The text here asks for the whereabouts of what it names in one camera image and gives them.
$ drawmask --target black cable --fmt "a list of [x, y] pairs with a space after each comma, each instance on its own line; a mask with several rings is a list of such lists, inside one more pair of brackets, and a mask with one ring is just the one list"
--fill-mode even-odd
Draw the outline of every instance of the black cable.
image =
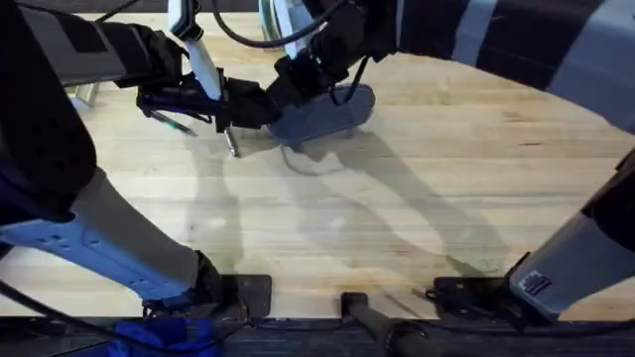
[[255, 322], [253, 319], [250, 319], [250, 325], [254, 329], [261, 329], [266, 331], [285, 331], [285, 332], [335, 332], [345, 327], [351, 326], [356, 323], [356, 320], [351, 319], [348, 321], [340, 320], [338, 324], [334, 326], [327, 327], [278, 327], [278, 326], [267, 326], [266, 324], [260, 324]]
[[21, 2], [17, 2], [17, 1], [16, 1], [16, 5], [18, 5], [19, 7], [23, 7], [25, 9], [31, 9], [31, 10], [35, 10], [35, 11], [42, 11], [42, 12], [46, 12], [46, 13], [49, 13], [49, 14], [55, 15], [55, 16], [66, 16], [66, 17], [76, 18], [75, 15], [67, 14], [67, 13], [64, 13], [64, 12], [58, 11], [58, 10], [43, 8], [43, 7], [37, 6], [37, 5], [25, 4], [25, 3], [21, 3]]
[[341, 106], [348, 103], [350, 99], [353, 98], [353, 96], [355, 95], [355, 91], [357, 90], [357, 87], [359, 86], [359, 82], [361, 81], [361, 77], [362, 75], [364, 75], [364, 70], [366, 70], [366, 65], [368, 64], [368, 60], [370, 60], [370, 56], [366, 56], [365, 58], [361, 60], [361, 63], [359, 64], [359, 68], [357, 69], [357, 72], [355, 73], [355, 76], [353, 77], [353, 81], [350, 83], [348, 92], [346, 92], [346, 95], [344, 96], [344, 101], [339, 102], [339, 100], [337, 99], [337, 96], [335, 95], [335, 84], [330, 88], [330, 90], [328, 91], [328, 95], [330, 96], [330, 100], [333, 102], [333, 104], [335, 104], [336, 106]]
[[132, 337], [123, 335], [121, 333], [117, 333], [117, 332], [113, 332], [109, 329], [106, 329], [104, 327], [101, 326], [97, 326], [94, 325], [92, 323], [88, 323], [86, 321], [82, 321], [78, 318], [69, 316], [61, 311], [58, 311], [54, 308], [48, 307], [45, 304], [33, 299], [32, 297], [28, 297], [22, 293], [20, 293], [19, 291], [17, 291], [16, 289], [14, 289], [13, 287], [9, 286], [8, 284], [6, 284], [4, 281], [0, 280], [0, 294], [2, 294], [3, 296], [27, 307], [30, 308], [31, 310], [37, 312], [37, 313], [41, 313], [44, 316], [53, 318], [55, 320], [73, 325], [75, 327], [84, 329], [86, 331], [90, 331], [93, 333], [97, 333], [100, 334], [104, 337], [108, 337], [111, 339], [116, 339], [131, 345], [135, 345], [153, 352], [159, 352], [159, 353], [167, 353], [167, 354], [175, 354], [175, 355], [184, 355], [184, 354], [193, 354], [193, 353], [198, 353], [200, 351], [204, 351], [210, 347], [213, 347], [219, 343], [221, 343], [224, 339], [226, 339], [227, 337], [231, 336], [232, 334], [238, 332], [239, 330], [243, 329], [245, 326], [248, 326], [249, 323], [248, 322], [244, 322], [241, 323], [240, 325], [238, 325], [235, 328], [232, 328], [230, 330], [228, 330], [227, 332], [221, 334], [220, 336], [214, 338], [211, 342], [207, 343], [206, 345], [202, 346], [202, 347], [198, 347], [195, 349], [183, 349], [183, 350], [178, 350], [178, 349], [171, 349], [171, 348], [165, 348], [165, 347], [159, 347], [159, 346], [154, 346], [145, 342], [141, 342], [138, 341]]
[[100, 16], [97, 20], [95, 20], [96, 23], [102, 23], [108, 19], [110, 19], [111, 17], [119, 14], [120, 12], [126, 10], [127, 8], [131, 7], [132, 5], [138, 3], [141, 0], [128, 0], [125, 3], [117, 6], [116, 8], [108, 11], [107, 13], [105, 13], [104, 15]]
[[516, 332], [516, 331], [483, 331], [464, 327], [442, 326], [434, 322], [419, 320], [419, 324], [427, 328], [433, 328], [455, 334], [479, 335], [490, 337], [518, 337], [518, 338], [579, 338], [595, 337], [609, 333], [626, 331], [635, 327], [635, 318], [616, 322], [608, 326], [591, 328], [582, 331], [550, 331], [550, 332]]
[[323, 23], [328, 21], [328, 19], [335, 12], [337, 12], [337, 10], [339, 10], [341, 6], [346, 4], [348, 1], [349, 0], [338, 0], [335, 4], [333, 4], [333, 6], [328, 8], [328, 10], [326, 10], [323, 14], [321, 14], [317, 19], [315, 19], [312, 23], [310, 23], [305, 28], [291, 34], [290, 36], [287, 36], [278, 40], [272, 40], [272, 41], [254, 41], [254, 40], [250, 40], [236, 34], [227, 26], [227, 24], [225, 24], [225, 21], [220, 16], [220, 11], [218, 10], [218, 0], [210, 0], [210, 3], [211, 3], [211, 12], [214, 15], [214, 19], [218, 23], [218, 26], [232, 40], [251, 48], [274, 49], [274, 48], [284, 46], [286, 44], [290, 44], [305, 36], [310, 35], [313, 31], [317, 30]]

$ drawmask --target wooden table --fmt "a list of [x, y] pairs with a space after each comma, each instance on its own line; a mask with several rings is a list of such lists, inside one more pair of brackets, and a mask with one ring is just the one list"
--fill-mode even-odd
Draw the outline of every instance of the wooden table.
[[[255, 14], [227, 15], [261, 36]], [[164, 29], [164, 15], [117, 21]], [[199, 15], [226, 74], [269, 84], [280, 53], [242, 47]], [[412, 294], [434, 277], [502, 276], [539, 247], [613, 173], [633, 139], [558, 98], [452, 62], [394, 56], [368, 66], [370, 121], [282, 148], [236, 130], [242, 159], [203, 123], [197, 138], [150, 119], [135, 90], [104, 84], [82, 117], [117, 189], [174, 239], [223, 273], [274, 279], [273, 316], [334, 317], [341, 292], [371, 294], [393, 316], [435, 316]], [[140, 302], [71, 263], [29, 249], [0, 262], [0, 278], [75, 315], [139, 315]], [[635, 315], [634, 282], [569, 310], [571, 319]], [[31, 312], [6, 300], [0, 314]]]

